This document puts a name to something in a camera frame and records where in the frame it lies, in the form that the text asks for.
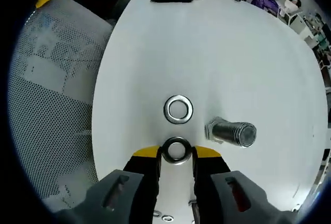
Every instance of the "white round table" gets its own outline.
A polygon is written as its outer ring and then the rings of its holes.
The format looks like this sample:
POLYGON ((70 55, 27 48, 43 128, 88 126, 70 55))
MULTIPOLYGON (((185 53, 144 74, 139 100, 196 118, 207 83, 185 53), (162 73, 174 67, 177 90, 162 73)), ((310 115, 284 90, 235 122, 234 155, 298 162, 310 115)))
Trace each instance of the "white round table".
MULTIPOLYGON (((220 152, 271 204, 290 210, 313 184, 326 130, 325 89, 313 51, 247 2, 131 0, 104 52, 92 114, 99 179, 123 169, 138 149, 180 136, 220 152), (164 103, 177 94, 194 107, 183 125, 163 115, 164 103), (204 125, 215 116, 253 123, 255 144, 243 149, 207 141, 204 125)), ((180 166, 162 159, 156 210, 174 223, 191 223, 191 198, 191 159, 180 166)))

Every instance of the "desk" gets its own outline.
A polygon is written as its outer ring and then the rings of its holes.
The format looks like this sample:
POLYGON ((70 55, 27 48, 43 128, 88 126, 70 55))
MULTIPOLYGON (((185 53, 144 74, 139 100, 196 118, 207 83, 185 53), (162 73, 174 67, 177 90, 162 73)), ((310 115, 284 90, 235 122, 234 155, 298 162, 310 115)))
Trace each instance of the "desk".
MULTIPOLYGON (((271 204, 289 210, 314 182, 326 130, 325 89, 313 51, 247 2, 131 0, 109 39, 92 114, 99 179, 122 169, 138 149, 181 136, 220 152, 271 204), (183 125, 163 116, 164 103, 176 94, 194 107, 183 125), (215 116, 253 123, 255 144, 241 149, 207 141, 204 125, 215 116)), ((162 159, 159 184, 156 209, 174 223, 191 223, 191 159, 180 166, 162 159)))

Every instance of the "bolt thread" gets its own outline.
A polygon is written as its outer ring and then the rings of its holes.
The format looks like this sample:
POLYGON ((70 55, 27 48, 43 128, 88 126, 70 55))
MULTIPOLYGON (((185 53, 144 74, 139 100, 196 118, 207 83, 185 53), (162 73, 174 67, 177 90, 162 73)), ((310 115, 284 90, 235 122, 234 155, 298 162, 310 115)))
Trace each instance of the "bolt thread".
POLYGON ((212 132, 217 140, 249 147, 256 139, 257 130, 253 124, 247 122, 224 122, 216 124, 212 132))

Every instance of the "hex bolt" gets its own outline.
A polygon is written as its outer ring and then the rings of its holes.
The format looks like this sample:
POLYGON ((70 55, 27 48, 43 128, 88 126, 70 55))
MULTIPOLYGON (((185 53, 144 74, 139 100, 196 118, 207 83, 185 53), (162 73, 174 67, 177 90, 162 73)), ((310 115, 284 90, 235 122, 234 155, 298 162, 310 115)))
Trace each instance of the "hex bolt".
POLYGON ((257 129, 248 122, 228 122, 217 117, 206 125, 206 136, 208 140, 218 143, 250 147, 256 139, 257 129))

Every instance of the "perforated chair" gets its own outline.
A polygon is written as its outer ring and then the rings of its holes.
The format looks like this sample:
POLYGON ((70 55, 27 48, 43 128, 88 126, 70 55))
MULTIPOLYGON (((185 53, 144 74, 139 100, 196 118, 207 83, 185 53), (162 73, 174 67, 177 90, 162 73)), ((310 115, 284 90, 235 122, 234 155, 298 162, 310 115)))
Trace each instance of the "perforated chair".
POLYGON ((97 182, 92 101, 112 29, 72 0, 50 0, 26 21, 12 56, 12 139, 26 175, 52 211, 76 206, 97 182))

